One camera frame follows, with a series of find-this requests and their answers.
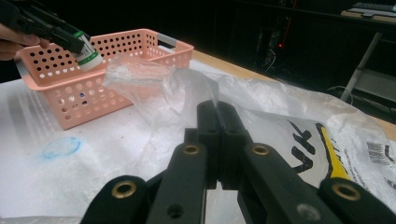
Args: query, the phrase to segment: dark background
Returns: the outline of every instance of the dark background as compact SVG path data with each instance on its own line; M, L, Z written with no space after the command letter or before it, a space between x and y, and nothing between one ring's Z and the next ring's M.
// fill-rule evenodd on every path
M40 2L88 35L149 28L192 44L201 52L268 77L292 79L315 91L345 86L375 34L343 24L259 13L226 0ZM256 2L339 15L358 1ZM367 66L396 76L395 46L381 41ZM0 69L0 82L20 78L13 62L0 62Z

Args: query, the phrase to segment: basket hole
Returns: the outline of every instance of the basket hole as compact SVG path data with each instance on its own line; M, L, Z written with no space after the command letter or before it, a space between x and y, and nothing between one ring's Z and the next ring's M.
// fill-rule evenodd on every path
M64 90L65 90L67 93L72 93L72 92L73 92L73 89L72 89L71 87L66 87Z
M61 91L56 90L56 91L53 92L53 95L56 96L56 97L59 97L59 96L61 96Z

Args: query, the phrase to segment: hand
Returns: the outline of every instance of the hand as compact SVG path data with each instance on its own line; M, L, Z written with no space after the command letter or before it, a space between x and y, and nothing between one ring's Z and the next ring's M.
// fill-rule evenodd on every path
M0 61L9 61L15 57L17 51L26 46L40 45L46 49L50 42L37 35L27 35L16 32L0 23Z

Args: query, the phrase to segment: yellow stripe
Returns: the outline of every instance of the yellow stripe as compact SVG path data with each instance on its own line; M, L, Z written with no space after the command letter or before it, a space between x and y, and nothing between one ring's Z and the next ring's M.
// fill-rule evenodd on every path
M332 163L332 174L331 177L341 177L344 179L350 180L349 175L347 174L346 170L344 169L343 164L338 160L338 157L335 155L334 147L332 146L332 141L327 135L326 129L321 127L321 131L323 133L323 137L325 139L325 144L327 149L329 150L329 155Z

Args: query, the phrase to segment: white plastic sheet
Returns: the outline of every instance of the white plastic sheet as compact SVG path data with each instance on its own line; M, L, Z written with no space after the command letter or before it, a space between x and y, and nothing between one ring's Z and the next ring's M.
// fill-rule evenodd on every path
M22 184L27 183L27 180L21 182L20 179L15 178L14 181L9 178L11 183L3 185L2 189L7 194L7 202L13 203L16 196L9 194L6 186L18 186L18 199L27 199L30 203L32 200L39 200L46 202L47 207L42 204L42 209L37 207L36 210L24 210L21 216L28 217L5 216L6 218L0 219L0 223L78 223L84 214L84 209L81 208L87 208L90 200L111 178L137 175L148 180L165 169L173 149L183 141L184 129L196 126L196 105L210 99L232 104L253 141L275 147L293 167L299 163L290 154L290 148L297 147L304 151L304 147L293 141L294 138L286 141L287 136L300 134L290 123L300 127L302 133L311 132L312 137L307 141L317 149L322 144L317 141L318 135L314 134L314 126L323 125L349 177L396 212L396 174L392 161L395 159L394 146L377 123L355 107L327 94L278 82L240 79L152 63L143 63L143 67L145 66L151 67L151 70L145 71L151 71L153 77L140 79L140 85L150 86L151 93L155 94L142 98L136 95L136 89L131 89L129 93L124 91L124 94L134 94L131 99L134 99L135 105L67 132L57 132L57 139L71 139L77 135L82 138L81 149L73 157L46 161L45 165L36 158L34 162L31 161L36 151L51 146L48 139L56 137L54 134L36 138L35 143L30 144L27 155L26 150L12 155L2 154L3 158L7 158L5 162L9 163L23 156L20 161L21 170L16 174L24 172L27 180L34 181L28 189L37 189L35 192L40 193L36 196L30 195L31 193L21 195L26 192ZM159 71L162 72L161 77L156 76ZM133 85L138 87L139 82L135 80ZM110 76L105 78L105 85L110 88L114 85L118 91L126 87L125 84L126 80L117 81ZM35 113L29 114L29 117L33 117L31 119L34 122ZM10 148L3 151L13 153L15 150ZM312 180L309 178L313 176L304 176L302 172L302 178L316 185L323 174ZM2 174L2 179L13 175L15 174L6 171ZM21 206L32 208L22 201L18 202ZM67 204L50 206L56 202ZM46 209L50 207L53 207L53 211ZM8 210L0 211L0 215L4 213L17 215ZM245 223L236 202L236 192L221 190L220 185L217 189L208 191L206 223Z

